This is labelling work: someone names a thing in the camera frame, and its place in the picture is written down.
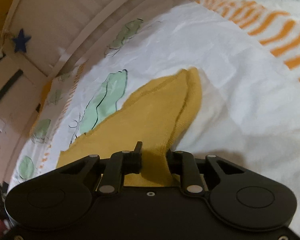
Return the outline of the mustard yellow knit sweater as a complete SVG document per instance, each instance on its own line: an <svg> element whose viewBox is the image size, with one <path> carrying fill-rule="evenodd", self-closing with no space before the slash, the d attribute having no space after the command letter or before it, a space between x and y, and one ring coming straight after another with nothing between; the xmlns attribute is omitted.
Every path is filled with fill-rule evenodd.
<svg viewBox="0 0 300 240"><path fill-rule="evenodd" d="M172 186L166 153L192 124L202 103L202 86L197 68L160 77L140 87L122 108L95 129L80 135L64 152L57 167L90 154L102 159L142 142L142 169L125 177L126 186Z"/></svg>

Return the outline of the dark blue star decoration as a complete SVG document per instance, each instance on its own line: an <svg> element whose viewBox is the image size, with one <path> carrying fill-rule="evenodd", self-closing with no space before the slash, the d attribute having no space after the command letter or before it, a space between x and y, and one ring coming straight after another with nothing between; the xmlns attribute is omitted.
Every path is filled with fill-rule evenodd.
<svg viewBox="0 0 300 240"><path fill-rule="evenodd" d="M22 52L22 53L26 53L27 49L26 49L26 45L27 42L29 42L29 40L31 39L31 36L26 35L24 32L24 29L20 29L18 35L14 38L12 38L12 41L14 43L14 52Z"/></svg>

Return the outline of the white leaf-print duvet cover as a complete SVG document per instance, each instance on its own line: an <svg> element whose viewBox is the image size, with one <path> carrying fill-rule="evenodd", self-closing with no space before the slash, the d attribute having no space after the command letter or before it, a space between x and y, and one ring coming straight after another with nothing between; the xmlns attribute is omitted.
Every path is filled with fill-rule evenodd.
<svg viewBox="0 0 300 240"><path fill-rule="evenodd" d="M197 69L202 103L174 148L223 158L296 195L300 236L300 0L146 0L54 79L10 187L53 170L69 146L151 80Z"/></svg>

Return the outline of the orange fitted bed sheet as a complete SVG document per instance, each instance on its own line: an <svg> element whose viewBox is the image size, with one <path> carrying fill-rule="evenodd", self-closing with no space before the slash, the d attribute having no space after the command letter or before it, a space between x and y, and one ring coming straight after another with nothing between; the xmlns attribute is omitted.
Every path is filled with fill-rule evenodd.
<svg viewBox="0 0 300 240"><path fill-rule="evenodd" d="M49 94L50 92L50 89L51 89L51 86L52 86L52 82L53 80L49 80L42 88L42 92L41 92L41 95L40 95L40 107L39 107L39 112L42 111L43 109L43 106L44 106L44 103L45 103L45 100L47 98L47 95Z"/></svg>

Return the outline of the light wooden bed frame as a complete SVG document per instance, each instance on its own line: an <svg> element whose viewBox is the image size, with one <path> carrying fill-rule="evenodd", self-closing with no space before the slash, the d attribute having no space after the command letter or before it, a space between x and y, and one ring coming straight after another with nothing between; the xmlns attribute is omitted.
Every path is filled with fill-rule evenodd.
<svg viewBox="0 0 300 240"><path fill-rule="evenodd" d="M0 40L0 181L18 158L29 176L54 166L48 157L81 132L84 109L104 87L127 84L119 67L125 46L112 40L128 27L149 32L154 15L181 0L13 0ZM14 52L20 29L31 36L26 53ZM53 80L39 112L43 86Z"/></svg>

